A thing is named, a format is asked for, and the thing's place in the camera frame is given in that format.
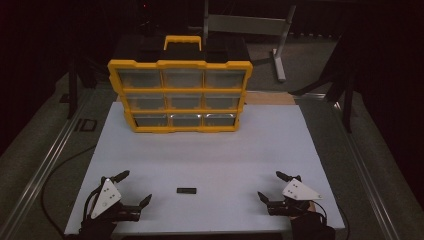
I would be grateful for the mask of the grey metal table frame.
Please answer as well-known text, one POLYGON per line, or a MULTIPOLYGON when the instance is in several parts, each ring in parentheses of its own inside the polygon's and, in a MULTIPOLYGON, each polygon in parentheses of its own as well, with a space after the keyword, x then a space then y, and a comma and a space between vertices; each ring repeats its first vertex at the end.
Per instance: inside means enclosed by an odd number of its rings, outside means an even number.
POLYGON ((232 16, 211 14, 209 12, 209 0, 204 0, 203 43, 206 43, 210 31, 278 36, 280 38, 278 47, 272 50, 273 63, 277 79, 280 82, 285 82, 286 74, 282 61, 282 52, 289 34, 296 7, 296 4, 291 4, 286 17, 283 19, 232 16))

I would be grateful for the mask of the black tripod stand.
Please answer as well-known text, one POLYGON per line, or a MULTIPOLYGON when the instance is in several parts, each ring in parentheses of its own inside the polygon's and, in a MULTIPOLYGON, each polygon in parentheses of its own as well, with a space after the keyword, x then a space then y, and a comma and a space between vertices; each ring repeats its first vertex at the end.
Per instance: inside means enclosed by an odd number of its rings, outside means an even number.
POLYGON ((342 124, 348 133, 351 133, 351 112, 354 90, 354 73, 350 65, 355 62, 355 55, 351 52, 349 38, 342 35, 324 66, 317 81, 298 90, 290 91, 291 95, 302 96, 312 90, 330 83, 331 86, 324 96, 327 102, 336 103, 344 96, 342 107, 342 124))

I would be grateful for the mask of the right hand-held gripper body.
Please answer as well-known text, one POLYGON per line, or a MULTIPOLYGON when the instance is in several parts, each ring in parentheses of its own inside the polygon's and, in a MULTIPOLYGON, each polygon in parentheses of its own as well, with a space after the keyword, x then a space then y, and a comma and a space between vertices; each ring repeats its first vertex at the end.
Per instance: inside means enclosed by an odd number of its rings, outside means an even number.
POLYGON ((308 212, 310 202, 321 200, 322 195, 303 184, 298 178, 287 178, 282 191, 282 201, 266 201, 267 211, 271 216, 301 216, 308 212))

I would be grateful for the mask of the person's left hand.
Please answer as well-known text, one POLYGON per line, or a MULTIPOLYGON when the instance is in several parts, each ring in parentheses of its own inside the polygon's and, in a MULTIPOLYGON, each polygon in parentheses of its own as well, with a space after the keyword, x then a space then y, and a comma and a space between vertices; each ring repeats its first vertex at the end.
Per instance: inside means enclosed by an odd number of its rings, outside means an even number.
POLYGON ((86 221, 82 224, 80 233, 83 236, 109 237, 117 224, 107 220, 86 221))

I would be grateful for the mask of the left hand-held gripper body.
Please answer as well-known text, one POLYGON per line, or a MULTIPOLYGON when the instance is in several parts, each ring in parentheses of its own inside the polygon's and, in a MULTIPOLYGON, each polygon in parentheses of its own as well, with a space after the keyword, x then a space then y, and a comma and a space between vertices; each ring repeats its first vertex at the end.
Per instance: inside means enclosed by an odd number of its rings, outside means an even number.
POLYGON ((102 183, 94 191, 95 201, 88 212, 89 220, 108 220, 111 222, 134 221, 140 218, 140 206, 126 206, 121 203, 122 195, 115 186, 125 177, 102 178, 102 183))

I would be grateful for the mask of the dark rectangular floor plate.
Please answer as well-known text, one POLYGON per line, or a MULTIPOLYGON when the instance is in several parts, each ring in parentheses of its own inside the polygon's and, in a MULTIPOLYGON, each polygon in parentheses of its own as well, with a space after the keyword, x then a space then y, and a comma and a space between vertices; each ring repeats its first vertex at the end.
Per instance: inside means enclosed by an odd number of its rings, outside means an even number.
POLYGON ((97 124, 98 122, 95 119, 80 118, 74 127, 74 131, 93 132, 96 130, 97 124))

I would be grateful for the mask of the set of clear organizer bins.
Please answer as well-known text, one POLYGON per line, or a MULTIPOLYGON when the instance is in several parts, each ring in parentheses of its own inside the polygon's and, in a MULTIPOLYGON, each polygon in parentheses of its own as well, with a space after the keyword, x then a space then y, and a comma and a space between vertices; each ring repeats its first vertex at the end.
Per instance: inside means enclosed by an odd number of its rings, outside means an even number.
POLYGON ((243 111, 242 70, 120 69, 121 101, 134 129, 233 130, 243 111), (199 127, 173 127, 171 114, 200 114, 199 127))

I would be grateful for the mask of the person's right hand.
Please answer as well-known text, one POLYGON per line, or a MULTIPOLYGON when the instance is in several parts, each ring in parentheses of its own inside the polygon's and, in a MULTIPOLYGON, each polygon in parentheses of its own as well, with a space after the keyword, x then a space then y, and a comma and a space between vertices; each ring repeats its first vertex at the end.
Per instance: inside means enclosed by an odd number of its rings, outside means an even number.
POLYGON ((326 225, 320 213, 316 212, 316 207, 312 201, 305 213, 298 216, 289 217, 292 228, 292 237, 295 235, 310 235, 313 233, 327 233, 336 235, 335 229, 326 225))

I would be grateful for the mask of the yellow black organizer case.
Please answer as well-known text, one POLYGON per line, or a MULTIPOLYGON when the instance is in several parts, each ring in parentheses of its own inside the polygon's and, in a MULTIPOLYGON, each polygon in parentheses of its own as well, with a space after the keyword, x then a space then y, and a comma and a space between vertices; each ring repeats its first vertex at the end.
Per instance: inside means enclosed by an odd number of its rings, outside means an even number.
MULTIPOLYGON (((243 89, 252 74, 253 65, 245 45, 240 38, 209 39, 206 43, 199 36, 177 36, 147 38, 127 36, 121 39, 114 56, 108 63, 110 82, 121 100, 122 86, 118 71, 120 69, 203 69, 203 70, 242 70, 245 72, 243 89)), ((239 128, 239 120, 233 130, 223 129, 201 131, 154 131, 137 133, 171 133, 171 132, 233 132, 239 128)))

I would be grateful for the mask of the wooden board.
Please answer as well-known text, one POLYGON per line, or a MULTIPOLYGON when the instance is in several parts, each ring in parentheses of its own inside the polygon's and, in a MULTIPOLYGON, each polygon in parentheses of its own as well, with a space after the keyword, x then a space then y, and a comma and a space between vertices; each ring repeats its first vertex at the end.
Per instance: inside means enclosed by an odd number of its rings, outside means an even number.
POLYGON ((292 95, 286 92, 248 92, 247 105, 295 105, 292 95))

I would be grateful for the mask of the aluminium rail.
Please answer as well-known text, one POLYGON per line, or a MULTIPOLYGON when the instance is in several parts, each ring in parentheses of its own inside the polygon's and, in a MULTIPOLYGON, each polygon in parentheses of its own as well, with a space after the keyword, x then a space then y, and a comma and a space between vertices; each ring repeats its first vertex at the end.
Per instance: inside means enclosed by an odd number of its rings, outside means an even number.
POLYGON ((48 100, 0 157, 0 240, 13 240, 93 94, 82 91, 73 114, 48 100))
POLYGON ((338 103, 322 94, 297 96, 308 129, 346 224, 343 240, 400 240, 393 219, 341 121, 338 103))

